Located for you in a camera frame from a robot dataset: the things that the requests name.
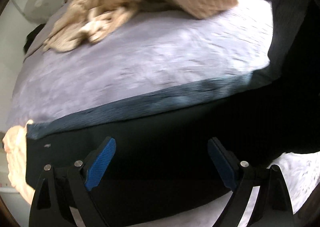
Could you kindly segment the black pants with patterned trim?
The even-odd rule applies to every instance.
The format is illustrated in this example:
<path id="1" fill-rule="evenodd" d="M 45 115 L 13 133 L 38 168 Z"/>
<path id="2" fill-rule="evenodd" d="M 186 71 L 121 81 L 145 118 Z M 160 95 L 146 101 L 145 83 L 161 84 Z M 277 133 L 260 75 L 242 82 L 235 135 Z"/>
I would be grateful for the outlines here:
<path id="1" fill-rule="evenodd" d="M 208 142 L 262 172 L 284 152 L 319 151 L 319 0 L 271 0 L 270 64 L 134 96 L 28 127 L 26 182 L 46 164 L 58 181 L 107 137 L 108 167 L 89 193 L 108 224 L 164 218 L 225 194 Z"/>

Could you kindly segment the beige striped clothing pile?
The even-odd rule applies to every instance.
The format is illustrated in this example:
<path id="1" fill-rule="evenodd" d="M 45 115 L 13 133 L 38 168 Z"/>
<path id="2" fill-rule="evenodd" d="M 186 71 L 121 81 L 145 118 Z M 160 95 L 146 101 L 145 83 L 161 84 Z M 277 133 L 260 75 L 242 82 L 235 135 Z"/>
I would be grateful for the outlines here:
<path id="1" fill-rule="evenodd" d="M 139 12 L 180 9 L 196 19 L 206 19 L 237 4 L 238 0 L 71 0 L 43 49 L 68 52 L 83 41 L 98 43 Z"/>

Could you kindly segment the orange fleece blanket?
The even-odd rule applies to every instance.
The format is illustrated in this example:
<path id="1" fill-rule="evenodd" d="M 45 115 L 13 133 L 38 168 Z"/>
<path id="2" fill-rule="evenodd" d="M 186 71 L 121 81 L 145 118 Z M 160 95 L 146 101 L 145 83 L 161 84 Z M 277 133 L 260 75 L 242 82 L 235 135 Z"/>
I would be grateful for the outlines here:
<path id="1" fill-rule="evenodd" d="M 33 120 L 28 120 L 25 126 L 16 125 L 8 129 L 3 138 L 4 150 L 7 154 L 8 179 L 18 193 L 28 203 L 32 204 L 35 190 L 27 184 L 27 126 L 32 125 Z"/>

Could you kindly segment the lavender embossed bedspread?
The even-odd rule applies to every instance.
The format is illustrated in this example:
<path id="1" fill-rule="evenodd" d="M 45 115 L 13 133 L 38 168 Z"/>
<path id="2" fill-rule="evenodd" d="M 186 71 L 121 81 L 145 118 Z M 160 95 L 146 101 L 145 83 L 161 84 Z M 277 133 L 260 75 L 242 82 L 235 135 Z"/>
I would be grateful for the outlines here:
<path id="1" fill-rule="evenodd" d="M 11 123 L 50 123 L 180 84 L 249 74 L 270 64 L 273 27 L 271 0 L 239 0 L 205 20 L 182 11 L 141 13 L 95 45 L 66 54 L 37 50 L 18 77 Z M 30 226 L 76 226 L 73 211 L 85 226 L 113 226 L 85 187 L 89 156 L 68 167 L 62 182 L 52 165 L 43 167 L 33 187 Z M 202 206 L 126 226 L 238 226 L 254 187 L 259 191 L 248 226 L 319 226 L 319 151 L 284 152 L 260 173 L 237 160 L 235 191 L 226 187 Z"/>

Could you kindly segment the black garment beside bed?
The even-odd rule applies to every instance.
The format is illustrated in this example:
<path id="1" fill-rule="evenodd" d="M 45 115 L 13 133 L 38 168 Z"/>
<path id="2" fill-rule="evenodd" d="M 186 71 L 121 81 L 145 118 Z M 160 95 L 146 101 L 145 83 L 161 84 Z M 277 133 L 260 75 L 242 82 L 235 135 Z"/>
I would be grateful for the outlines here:
<path id="1" fill-rule="evenodd" d="M 40 31 L 44 28 L 45 25 L 46 24 L 40 24 L 39 26 L 37 26 L 32 32 L 30 32 L 26 36 L 25 45 L 23 47 L 25 55 L 27 54 L 27 51 L 29 50 L 29 48 L 30 48 L 31 44 L 33 43 L 34 39 L 40 33 Z"/>

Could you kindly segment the white standing fan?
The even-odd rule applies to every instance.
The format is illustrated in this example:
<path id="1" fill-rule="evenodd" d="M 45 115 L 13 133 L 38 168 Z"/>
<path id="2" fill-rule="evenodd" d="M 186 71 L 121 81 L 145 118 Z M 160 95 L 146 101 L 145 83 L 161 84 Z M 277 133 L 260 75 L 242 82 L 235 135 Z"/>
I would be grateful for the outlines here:
<path id="1" fill-rule="evenodd" d="M 32 23 L 44 24 L 65 3 L 65 0 L 27 0 L 23 13 Z"/>

